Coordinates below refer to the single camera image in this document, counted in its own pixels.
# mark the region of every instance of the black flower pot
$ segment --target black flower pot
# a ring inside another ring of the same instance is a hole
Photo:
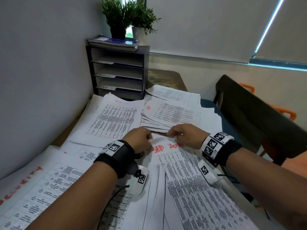
[[[112,38],[117,38],[117,39],[125,39],[126,38],[126,29],[122,28],[110,28]]]

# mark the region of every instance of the green plant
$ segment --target green plant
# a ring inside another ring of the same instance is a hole
[[[143,0],[134,2],[134,18],[132,19],[132,26],[145,28],[145,34],[149,32],[156,33],[157,30],[153,29],[153,23],[161,18],[157,18],[152,8],[148,8]]]
[[[102,13],[110,28],[125,29],[131,25],[135,15],[135,3],[128,1],[123,5],[120,0],[102,0]]]

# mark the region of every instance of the human hand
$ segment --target human hand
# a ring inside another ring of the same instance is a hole
[[[208,135],[210,135],[210,133],[205,132],[192,124],[184,123],[173,126],[167,132],[167,135],[170,138],[175,138],[178,143],[183,143],[187,147],[201,149],[204,140]]]
[[[134,149],[135,153],[141,153],[143,151],[151,151],[152,145],[149,139],[152,138],[150,130],[138,127],[129,131],[122,140],[126,141]]]

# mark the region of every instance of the roller blind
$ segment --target roller blind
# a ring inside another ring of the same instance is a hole
[[[150,51],[247,63],[278,0],[147,0],[157,17]]]
[[[307,63],[307,0],[284,0],[256,58]]]

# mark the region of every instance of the black chair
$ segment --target black chair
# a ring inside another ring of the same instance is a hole
[[[252,152],[262,145],[273,162],[282,165],[286,158],[307,151],[305,130],[227,75],[217,82],[213,102]]]

